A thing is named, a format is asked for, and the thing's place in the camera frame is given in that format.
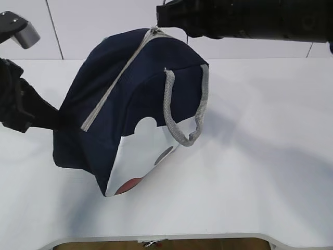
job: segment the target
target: gray zipper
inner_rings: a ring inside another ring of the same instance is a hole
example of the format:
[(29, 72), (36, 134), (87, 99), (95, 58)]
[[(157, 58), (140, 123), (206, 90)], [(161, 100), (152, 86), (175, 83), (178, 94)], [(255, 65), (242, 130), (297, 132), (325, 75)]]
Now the gray zipper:
[(104, 103), (108, 99), (110, 93), (112, 92), (114, 86), (117, 84), (120, 77), (123, 75), (125, 70), (130, 66), (130, 64), (134, 61), (134, 59), (137, 57), (137, 55), (140, 53), (140, 51), (149, 43), (151, 40), (156, 38), (172, 38), (172, 36), (169, 36), (165, 34), (162, 30), (160, 30), (158, 27), (153, 27), (150, 30), (147, 31), (145, 34), (140, 46), (137, 48), (137, 50), (134, 52), (132, 57), (127, 61), (125, 67), (121, 70), (117, 78), (114, 80), (112, 85), (109, 87), (109, 89), (106, 91), (104, 96), (101, 98), (101, 100), (98, 102), (94, 110), (90, 113), (90, 115), (87, 117), (87, 119), (84, 121), (84, 123), (81, 126), (81, 129), (85, 132), (87, 132), (90, 128), (90, 126), (93, 124), (94, 120), (98, 116), (99, 112), (103, 108)]

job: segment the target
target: white surface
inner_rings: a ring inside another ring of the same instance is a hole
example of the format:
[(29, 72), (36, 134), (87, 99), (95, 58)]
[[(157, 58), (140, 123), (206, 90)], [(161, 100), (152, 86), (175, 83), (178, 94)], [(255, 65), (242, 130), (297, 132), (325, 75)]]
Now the white surface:
[(333, 57), (331, 51), (329, 50), (328, 43), (314, 43), (309, 57)]
[(189, 38), (188, 44), (204, 59), (306, 57), (311, 43), (252, 39)]
[(12, 11), (29, 20), (41, 36), (30, 49), (23, 49), (12, 39), (0, 45), (0, 56), (9, 59), (61, 59), (60, 50), (45, 0), (1, 0), (0, 13)]
[[(156, 25), (156, 6), (163, 0), (48, 2), (64, 58), (84, 59), (105, 37)], [(181, 30), (163, 30), (186, 41)]]
[[(82, 61), (17, 63), (59, 107)], [(104, 198), (90, 174), (57, 168), (51, 132), (0, 127), (0, 249), (242, 236), (333, 249), (333, 59), (210, 66), (202, 138), (124, 195)]]

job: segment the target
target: zipper pull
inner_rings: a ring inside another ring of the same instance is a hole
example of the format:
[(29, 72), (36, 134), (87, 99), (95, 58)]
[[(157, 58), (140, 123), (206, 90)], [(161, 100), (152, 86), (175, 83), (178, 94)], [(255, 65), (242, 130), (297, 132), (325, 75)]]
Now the zipper pull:
[(163, 32), (160, 28), (158, 28), (157, 26), (153, 26), (150, 28), (150, 33), (153, 35), (156, 35), (158, 32)]

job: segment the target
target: lunch bag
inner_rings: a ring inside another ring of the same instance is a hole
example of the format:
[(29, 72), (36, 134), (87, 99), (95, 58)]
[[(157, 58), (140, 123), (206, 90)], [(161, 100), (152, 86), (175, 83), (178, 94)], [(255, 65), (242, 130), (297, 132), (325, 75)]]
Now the lunch bag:
[(200, 136), (208, 78), (207, 62), (157, 27), (104, 39), (60, 108), (56, 165), (93, 174), (104, 196), (127, 191)]

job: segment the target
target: gray rope handle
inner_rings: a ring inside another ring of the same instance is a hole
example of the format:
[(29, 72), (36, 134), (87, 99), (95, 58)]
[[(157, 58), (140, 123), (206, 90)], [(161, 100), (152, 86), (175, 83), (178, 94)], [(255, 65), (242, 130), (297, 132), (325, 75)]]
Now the gray rope handle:
[(172, 70), (165, 70), (166, 74), (166, 81), (165, 81), (165, 90), (164, 90), (164, 104), (163, 104), (163, 113), (166, 126), (170, 131), (171, 135), (185, 147), (191, 147), (195, 141), (200, 137), (203, 129), (203, 120), (204, 120), (204, 113), (207, 109), (208, 103), (208, 93), (209, 93), (209, 67), (208, 65), (201, 65), (202, 68), (202, 97), (200, 101), (200, 105), (195, 115), (195, 121), (197, 128), (196, 130), (191, 133), (188, 138), (185, 134), (181, 131), (177, 123), (173, 120), (171, 115), (171, 96), (172, 96), (172, 89), (175, 83), (175, 74)]

